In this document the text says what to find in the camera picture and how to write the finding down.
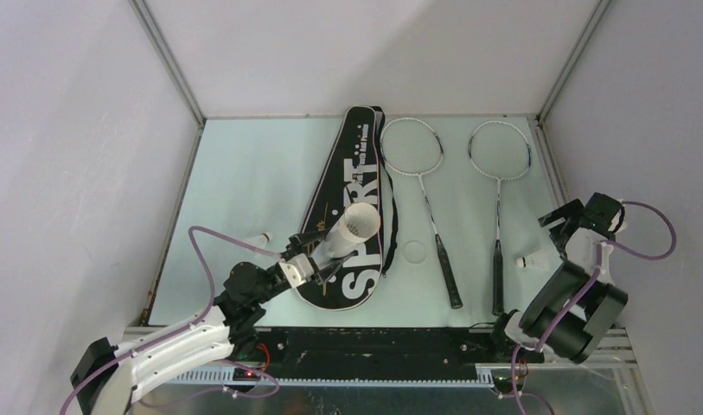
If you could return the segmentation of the white shuttlecock tube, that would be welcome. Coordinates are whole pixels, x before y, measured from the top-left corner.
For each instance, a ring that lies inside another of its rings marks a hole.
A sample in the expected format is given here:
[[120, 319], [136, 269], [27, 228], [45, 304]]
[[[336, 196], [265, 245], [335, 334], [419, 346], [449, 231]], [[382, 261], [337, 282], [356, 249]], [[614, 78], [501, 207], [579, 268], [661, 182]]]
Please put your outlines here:
[[354, 202], [345, 208], [313, 256], [317, 259], [345, 257], [373, 238], [379, 232], [380, 226], [381, 217], [374, 205]]

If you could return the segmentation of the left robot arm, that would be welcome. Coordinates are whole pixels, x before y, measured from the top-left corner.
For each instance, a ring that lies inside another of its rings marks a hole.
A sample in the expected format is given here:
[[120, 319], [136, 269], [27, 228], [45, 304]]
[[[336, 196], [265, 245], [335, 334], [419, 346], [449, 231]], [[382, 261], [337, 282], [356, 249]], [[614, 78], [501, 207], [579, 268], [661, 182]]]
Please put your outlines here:
[[264, 304], [308, 283], [326, 282], [366, 241], [345, 225], [296, 233], [283, 252], [269, 252], [273, 265], [239, 262], [222, 292], [211, 282], [210, 301], [198, 313], [131, 342], [112, 344], [105, 337], [92, 342], [72, 371], [73, 390], [60, 412], [76, 402], [84, 414], [124, 414], [180, 374], [212, 361], [251, 358]]

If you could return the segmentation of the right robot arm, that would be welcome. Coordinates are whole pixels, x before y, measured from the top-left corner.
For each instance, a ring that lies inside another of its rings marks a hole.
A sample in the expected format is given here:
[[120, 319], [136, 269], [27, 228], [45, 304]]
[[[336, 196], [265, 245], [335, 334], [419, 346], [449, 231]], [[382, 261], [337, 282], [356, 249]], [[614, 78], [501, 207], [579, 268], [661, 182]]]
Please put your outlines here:
[[487, 339], [493, 358], [510, 361], [538, 342], [574, 363], [593, 353], [628, 302], [607, 275], [609, 244], [625, 223], [623, 212], [618, 200], [594, 193], [538, 219], [561, 262], [525, 310], [501, 318], [502, 329]]

